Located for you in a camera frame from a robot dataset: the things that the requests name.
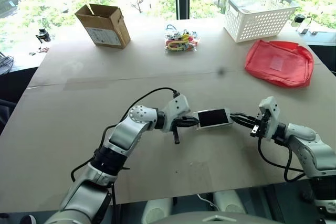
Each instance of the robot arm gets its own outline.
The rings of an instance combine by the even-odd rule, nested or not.
[[[252,129],[251,136],[273,139],[276,144],[288,147],[299,159],[315,194],[314,203],[326,216],[336,216],[336,154],[322,142],[319,134],[305,126],[279,123],[279,106],[274,97],[259,105],[261,114],[256,118],[235,113],[231,118]]]
[[[99,224],[111,201],[109,188],[116,181],[118,172],[139,142],[145,131],[159,129],[173,131],[178,144],[177,127],[196,125],[198,120],[189,113],[184,95],[178,94],[162,110],[136,105],[128,111],[104,144],[95,151],[83,173],[74,182],[60,205],[60,210],[46,224]]]

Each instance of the white cable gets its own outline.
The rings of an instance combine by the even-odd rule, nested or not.
[[[202,201],[205,201],[205,202],[207,202],[207,203],[209,203],[210,204],[210,206],[212,206],[212,207],[214,207],[214,208],[216,208],[217,209],[217,211],[219,211],[220,212],[220,209],[219,209],[219,207],[217,207],[215,204],[213,204],[211,201],[209,201],[209,200],[207,200],[207,199],[204,199],[204,198],[202,198],[199,194],[197,194],[197,196],[199,197],[199,199],[200,200],[202,200]]]

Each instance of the box label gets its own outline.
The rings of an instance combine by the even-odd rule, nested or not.
[[[94,43],[121,46],[120,40],[113,30],[85,27]]]

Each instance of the black chair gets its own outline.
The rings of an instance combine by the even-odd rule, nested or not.
[[[0,99],[0,134],[14,111],[16,103]]]

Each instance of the phone screen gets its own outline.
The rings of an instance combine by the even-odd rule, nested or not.
[[[229,122],[224,109],[199,112],[198,119],[200,120],[200,127],[207,127]]]

